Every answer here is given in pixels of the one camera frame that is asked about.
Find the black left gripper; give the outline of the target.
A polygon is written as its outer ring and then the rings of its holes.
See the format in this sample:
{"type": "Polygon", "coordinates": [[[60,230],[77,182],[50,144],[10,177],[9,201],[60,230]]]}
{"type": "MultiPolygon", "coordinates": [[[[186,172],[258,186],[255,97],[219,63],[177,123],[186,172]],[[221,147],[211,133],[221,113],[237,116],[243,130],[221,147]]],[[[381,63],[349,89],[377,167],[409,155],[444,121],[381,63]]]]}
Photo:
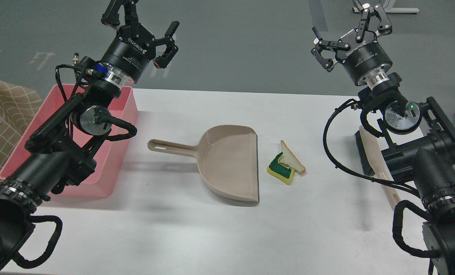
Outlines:
{"type": "Polygon", "coordinates": [[[124,8],[125,25],[121,26],[115,38],[102,57],[102,62],[125,73],[133,83],[137,83],[153,61],[157,69],[165,69],[178,52],[173,35],[180,26],[179,21],[172,21],[164,37],[156,39],[144,26],[139,24],[136,5],[138,0],[111,0],[100,22],[105,26],[120,26],[119,10],[124,8]],[[155,57],[156,47],[165,45],[165,51],[155,57]]]}

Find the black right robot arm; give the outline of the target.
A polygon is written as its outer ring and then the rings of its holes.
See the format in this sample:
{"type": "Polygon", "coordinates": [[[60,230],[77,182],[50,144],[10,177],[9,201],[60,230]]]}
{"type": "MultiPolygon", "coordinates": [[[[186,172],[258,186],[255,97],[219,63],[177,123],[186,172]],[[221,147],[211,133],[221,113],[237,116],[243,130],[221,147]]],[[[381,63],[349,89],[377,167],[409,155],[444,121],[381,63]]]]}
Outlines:
{"type": "Polygon", "coordinates": [[[337,41],[324,40],[317,29],[311,53],[328,72],[341,64],[356,86],[358,99],[336,108],[323,131],[327,157],[342,171],[408,192],[393,211],[394,242],[411,256],[429,259],[428,274],[455,275],[455,127],[433,97],[416,103],[400,92],[401,77],[389,73],[392,61],[378,42],[393,27],[382,5],[354,5],[361,14],[357,28],[337,41]],[[364,173],[340,163],[327,146],[332,121],[346,108],[360,109],[355,133],[364,173]]]}

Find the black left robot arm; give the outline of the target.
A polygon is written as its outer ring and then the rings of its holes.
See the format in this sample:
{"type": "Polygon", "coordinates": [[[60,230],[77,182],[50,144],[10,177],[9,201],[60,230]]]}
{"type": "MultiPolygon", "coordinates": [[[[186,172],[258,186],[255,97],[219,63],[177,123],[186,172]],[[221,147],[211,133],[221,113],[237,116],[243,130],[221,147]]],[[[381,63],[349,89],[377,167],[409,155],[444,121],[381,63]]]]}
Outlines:
{"type": "Polygon", "coordinates": [[[108,107],[126,82],[136,84],[147,65],[166,68],[178,52],[173,21],[156,38],[138,20],[136,0],[112,0],[101,22],[116,36],[95,61],[76,53],[72,65],[58,65],[55,79],[64,103],[25,143],[30,156],[0,184],[0,272],[10,262],[25,269],[42,265],[54,252],[63,222],[35,215],[49,193],[78,186],[96,168],[94,156],[105,141],[131,139],[136,127],[108,107]]]}

